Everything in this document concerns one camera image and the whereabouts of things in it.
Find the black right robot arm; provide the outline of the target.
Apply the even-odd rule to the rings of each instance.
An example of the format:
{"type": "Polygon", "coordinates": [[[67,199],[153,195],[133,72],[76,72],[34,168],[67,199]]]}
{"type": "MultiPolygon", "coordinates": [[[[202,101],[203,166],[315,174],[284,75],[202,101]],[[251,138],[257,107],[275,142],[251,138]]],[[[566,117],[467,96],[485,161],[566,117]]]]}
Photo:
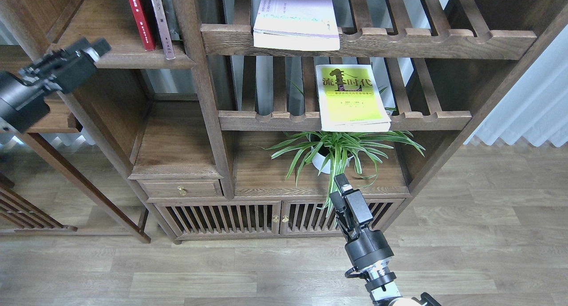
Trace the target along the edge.
{"type": "Polygon", "coordinates": [[[343,173],[334,179],[339,190],[329,197],[353,265],[345,272],[345,277],[364,279],[375,306],[438,306],[439,302],[426,292],[420,298],[404,298],[400,294],[395,284],[396,275],[388,268],[394,253],[383,233],[371,230],[373,216],[361,191],[353,189],[343,173]]]}

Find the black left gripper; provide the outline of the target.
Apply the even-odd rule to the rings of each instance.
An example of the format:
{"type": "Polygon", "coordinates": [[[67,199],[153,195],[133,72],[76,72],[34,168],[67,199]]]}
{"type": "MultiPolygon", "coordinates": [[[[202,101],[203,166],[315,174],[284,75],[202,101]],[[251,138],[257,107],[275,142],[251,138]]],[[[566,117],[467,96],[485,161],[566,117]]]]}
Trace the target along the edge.
{"type": "MultiPolygon", "coordinates": [[[[110,50],[106,39],[89,43],[83,37],[69,47],[51,51],[42,63],[45,88],[71,93],[94,74],[95,62],[110,50]]],[[[63,133],[65,104],[61,98],[11,74],[30,62],[23,49],[1,49],[1,132],[63,133]]]]}

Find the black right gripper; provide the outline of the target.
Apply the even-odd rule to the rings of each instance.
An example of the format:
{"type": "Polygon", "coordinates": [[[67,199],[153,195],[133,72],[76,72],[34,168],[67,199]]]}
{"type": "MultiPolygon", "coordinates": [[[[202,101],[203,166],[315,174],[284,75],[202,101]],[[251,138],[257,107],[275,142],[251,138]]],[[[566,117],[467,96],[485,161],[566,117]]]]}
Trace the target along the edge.
{"type": "Polygon", "coordinates": [[[373,231],[369,224],[373,215],[359,189],[353,189],[344,173],[333,180],[338,191],[330,194],[337,221],[347,244],[345,249],[355,267],[367,267],[394,256],[381,231],[373,231]]]}

